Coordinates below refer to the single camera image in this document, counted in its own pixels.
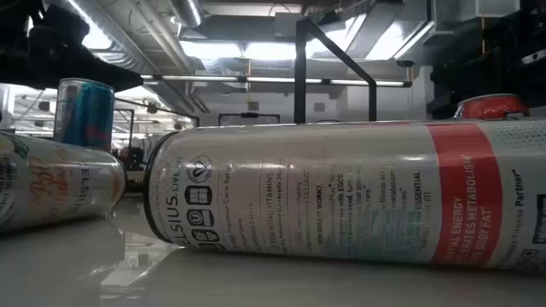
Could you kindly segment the round silver ventilation duct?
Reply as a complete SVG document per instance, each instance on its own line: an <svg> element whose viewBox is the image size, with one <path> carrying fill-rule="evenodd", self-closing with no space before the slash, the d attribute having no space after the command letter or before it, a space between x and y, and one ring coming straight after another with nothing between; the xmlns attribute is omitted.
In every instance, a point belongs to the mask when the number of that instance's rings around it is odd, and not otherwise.
<svg viewBox="0 0 546 307"><path fill-rule="evenodd" d="M205 19L199 0L169 0L174 15L188 28L195 28Z"/></svg>

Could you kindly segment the blue silver Red Bull can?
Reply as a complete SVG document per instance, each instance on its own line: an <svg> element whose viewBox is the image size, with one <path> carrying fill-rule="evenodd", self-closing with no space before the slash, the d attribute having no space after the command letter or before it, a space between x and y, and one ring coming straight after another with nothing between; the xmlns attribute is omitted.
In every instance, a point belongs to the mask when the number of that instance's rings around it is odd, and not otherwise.
<svg viewBox="0 0 546 307"><path fill-rule="evenodd" d="M63 78L57 90L54 140L109 152L114 98L114 90L107 84Z"/></svg>

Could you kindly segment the Celsius Peach Vibe can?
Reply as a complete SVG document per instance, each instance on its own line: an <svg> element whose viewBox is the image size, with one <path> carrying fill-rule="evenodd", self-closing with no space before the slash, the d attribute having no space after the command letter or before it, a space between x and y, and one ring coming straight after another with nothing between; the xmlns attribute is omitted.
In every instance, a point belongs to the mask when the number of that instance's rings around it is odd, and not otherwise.
<svg viewBox="0 0 546 307"><path fill-rule="evenodd" d="M546 273L546 119L186 130L144 182L179 246Z"/></svg>

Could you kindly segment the red soda can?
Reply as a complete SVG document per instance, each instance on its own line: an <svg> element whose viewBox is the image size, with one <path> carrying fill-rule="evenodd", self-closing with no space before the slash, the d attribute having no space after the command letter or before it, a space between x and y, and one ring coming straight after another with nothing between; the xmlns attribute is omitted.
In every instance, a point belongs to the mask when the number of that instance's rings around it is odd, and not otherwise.
<svg viewBox="0 0 546 307"><path fill-rule="evenodd" d="M461 101L455 119L502 119L520 115L530 117L529 109L514 94L501 93L475 96Z"/></svg>

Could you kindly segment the Celsius Tropical Vibe can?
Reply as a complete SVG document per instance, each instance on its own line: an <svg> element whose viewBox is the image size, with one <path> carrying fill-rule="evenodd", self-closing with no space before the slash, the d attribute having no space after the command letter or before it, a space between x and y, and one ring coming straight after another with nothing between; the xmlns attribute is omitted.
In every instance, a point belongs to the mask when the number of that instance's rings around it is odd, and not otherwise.
<svg viewBox="0 0 546 307"><path fill-rule="evenodd" d="M100 216L126 182L107 152L0 131L0 234Z"/></svg>

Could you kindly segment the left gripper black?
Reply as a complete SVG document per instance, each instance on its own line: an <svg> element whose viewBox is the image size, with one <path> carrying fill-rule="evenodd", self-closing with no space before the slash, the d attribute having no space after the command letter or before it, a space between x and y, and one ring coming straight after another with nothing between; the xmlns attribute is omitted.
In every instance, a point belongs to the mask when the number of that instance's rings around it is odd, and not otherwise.
<svg viewBox="0 0 546 307"><path fill-rule="evenodd" d="M90 26L78 14L50 4L28 33L29 65L55 78L87 78L104 83L115 91L143 85L137 72L95 57L83 45Z"/></svg>

